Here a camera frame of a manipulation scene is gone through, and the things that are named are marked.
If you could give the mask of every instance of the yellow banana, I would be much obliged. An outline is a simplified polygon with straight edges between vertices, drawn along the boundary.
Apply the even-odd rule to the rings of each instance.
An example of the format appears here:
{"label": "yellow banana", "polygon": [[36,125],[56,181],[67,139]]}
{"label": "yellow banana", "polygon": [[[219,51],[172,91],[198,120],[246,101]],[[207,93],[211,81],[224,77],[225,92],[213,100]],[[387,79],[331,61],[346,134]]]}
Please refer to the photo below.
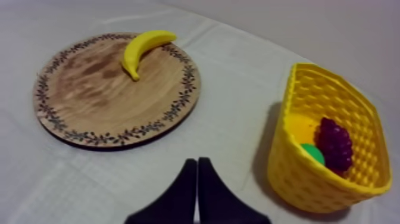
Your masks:
{"label": "yellow banana", "polygon": [[166,30],[150,30],[134,38],[127,46],[122,59],[122,66],[129,72],[134,81],[139,80],[136,69],[140,56],[152,48],[169,43],[176,39],[176,35]]}

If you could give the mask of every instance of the plastic basket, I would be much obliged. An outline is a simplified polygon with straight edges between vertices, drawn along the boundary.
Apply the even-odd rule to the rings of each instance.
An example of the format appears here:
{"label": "plastic basket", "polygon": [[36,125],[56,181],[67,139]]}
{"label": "plastic basket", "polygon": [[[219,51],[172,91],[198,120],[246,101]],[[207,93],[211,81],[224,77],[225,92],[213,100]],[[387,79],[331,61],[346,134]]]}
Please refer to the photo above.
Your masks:
{"label": "plastic basket", "polygon": [[[313,143],[322,117],[345,127],[353,166],[342,178],[301,146]],[[341,210],[387,191],[388,152],[375,107],[343,78],[314,64],[295,64],[268,158],[268,180],[289,204],[314,213]]]}

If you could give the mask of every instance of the round wooden board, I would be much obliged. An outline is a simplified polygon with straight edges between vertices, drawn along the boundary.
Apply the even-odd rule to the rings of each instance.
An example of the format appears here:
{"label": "round wooden board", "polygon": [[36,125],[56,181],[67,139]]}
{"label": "round wooden board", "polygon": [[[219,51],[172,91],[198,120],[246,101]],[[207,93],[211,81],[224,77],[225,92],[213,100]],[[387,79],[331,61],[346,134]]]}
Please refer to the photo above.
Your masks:
{"label": "round wooden board", "polygon": [[120,147],[154,138],[193,109],[200,92],[195,63],[172,43],[140,61],[140,81],[122,69],[135,33],[108,33],[59,52],[38,74],[35,113],[56,137],[84,147]]}

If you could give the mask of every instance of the table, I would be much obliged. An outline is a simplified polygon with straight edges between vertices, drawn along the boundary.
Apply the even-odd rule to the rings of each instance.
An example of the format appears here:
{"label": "table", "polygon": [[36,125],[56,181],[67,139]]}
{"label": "table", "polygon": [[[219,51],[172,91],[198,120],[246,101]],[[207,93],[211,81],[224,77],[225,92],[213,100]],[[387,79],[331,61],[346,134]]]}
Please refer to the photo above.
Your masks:
{"label": "table", "polygon": [[[361,91],[380,112],[394,171],[388,194],[320,216],[289,209],[263,190],[286,78],[293,63],[308,61],[287,49],[145,1],[2,2],[0,29],[1,223],[123,223],[169,186],[186,158],[200,156],[209,157],[226,185],[273,223],[389,224],[400,218],[400,120],[368,89]],[[33,113],[32,87],[52,55],[88,36],[151,29],[177,33],[176,44],[199,67],[202,93],[185,122],[163,139],[118,153],[79,150],[44,131]]]}

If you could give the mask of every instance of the grapes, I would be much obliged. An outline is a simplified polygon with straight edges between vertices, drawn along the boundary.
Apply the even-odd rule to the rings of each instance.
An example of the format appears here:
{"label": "grapes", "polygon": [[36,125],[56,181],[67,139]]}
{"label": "grapes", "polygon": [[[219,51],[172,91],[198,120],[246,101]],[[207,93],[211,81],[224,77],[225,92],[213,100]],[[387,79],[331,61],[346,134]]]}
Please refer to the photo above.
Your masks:
{"label": "grapes", "polygon": [[320,133],[317,137],[317,147],[325,158],[325,165],[328,169],[342,176],[353,164],[352,142],[349,133],[340,127],[334,120],[322,118]]}

